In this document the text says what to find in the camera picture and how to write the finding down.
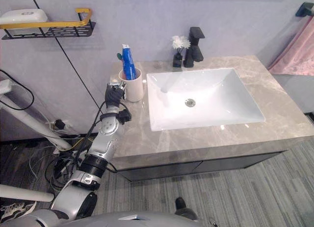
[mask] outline white sink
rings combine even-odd
[[[265,121],[233,68],[147,74],[152,131]]]

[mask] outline toothbrush holder cup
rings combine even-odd
[[[128,101],[137,102],[144,96],[142,71],[135,68],[137,78],[134,80],[126,80],[126,76],[121,70],[119,72],[119,79],[126,82],[126,98]]]

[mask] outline blue toothpaste tube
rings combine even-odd
[[[126,80],[134,80],[137,76],[130,47],[125,44],[122,44],[122,47],[123,72],[126,75]]]

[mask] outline marble countertop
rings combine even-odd
[[[144,97],[126,102],[132,121],[125,123],[125,135],[118,142],[114,164],[118,169],[250,155],[269,151],[234,145],[314,136],[314,126],[304,116],[275,78],[255,56],[205,58],[194,63],[200,69],[234,68],[265,117],[265,122],[151,131],[146,74],[178,71],[170,62],[137,62],[144,82]],[[121,63],[113,66],[111,80],[117,79]]]

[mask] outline sink drain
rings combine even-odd
[[[194,107],[195,106],[195,100],[187,99],[187,100],[185,100],[185,105],[188,107]]]

